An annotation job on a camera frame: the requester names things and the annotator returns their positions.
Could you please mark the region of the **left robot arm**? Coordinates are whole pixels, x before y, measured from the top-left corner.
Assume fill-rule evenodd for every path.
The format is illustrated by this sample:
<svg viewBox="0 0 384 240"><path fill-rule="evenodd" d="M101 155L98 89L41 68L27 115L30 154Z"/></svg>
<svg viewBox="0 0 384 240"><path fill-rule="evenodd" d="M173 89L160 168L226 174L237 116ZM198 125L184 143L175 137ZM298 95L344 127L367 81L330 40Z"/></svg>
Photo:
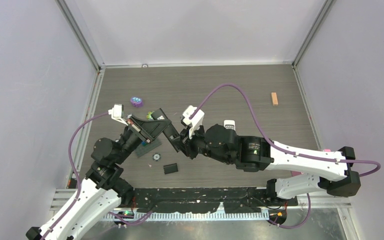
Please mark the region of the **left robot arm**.
<svg viewBox="0 0 384 240"><path fill-rule="evenodd" d="M94 163L63 207L45 224L32 226L26 233L29 240L80 240L114 208L128 207L134 199L134 188L120 176L120 166L142 142L151 143L172 127L164 115L143 120L132 115L118 140L98 139L91 157Z"/></svg>

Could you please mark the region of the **black remote control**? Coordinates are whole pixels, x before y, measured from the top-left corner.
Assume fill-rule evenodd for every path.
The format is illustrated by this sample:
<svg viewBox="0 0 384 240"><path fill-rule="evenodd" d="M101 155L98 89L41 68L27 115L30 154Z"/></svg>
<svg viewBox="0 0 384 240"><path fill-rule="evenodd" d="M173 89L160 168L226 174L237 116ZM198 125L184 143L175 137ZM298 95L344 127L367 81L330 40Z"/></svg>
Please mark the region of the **black remote control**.
<svg viewBox="0 0 384 240"><path fill-rule="evenodd" d="M174 150L177 153L180 152L181 148L179 143L180 141L179 132L176 130L172 121L165 114L165 112L161 108L159 108L151 114L151 117L153 120L163 121L164 123L167 123L167 127L163 130L163 134L165 135L169 143L172 145Z"/></svg>

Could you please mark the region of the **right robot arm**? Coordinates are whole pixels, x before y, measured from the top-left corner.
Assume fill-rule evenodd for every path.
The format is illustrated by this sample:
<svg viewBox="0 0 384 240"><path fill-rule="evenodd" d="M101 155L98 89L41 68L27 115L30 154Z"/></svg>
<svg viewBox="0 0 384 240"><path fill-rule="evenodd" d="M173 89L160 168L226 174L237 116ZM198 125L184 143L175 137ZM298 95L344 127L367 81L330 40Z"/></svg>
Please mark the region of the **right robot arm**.
<svg viewBox="0 0 384 240"><path fill-rule="evenodd" d="M237 135L233 121L195 131L188 126L174 139L175 145L190 159L203 155L244 172L286 170L297 172L289 178L270 179L265 198L279 205L297 195L326 192L336 197L355 196L361 187L359 173L346 160L354 151L344 147L325 152L291 147L277 141L269 143L258 136Z"/></svg>

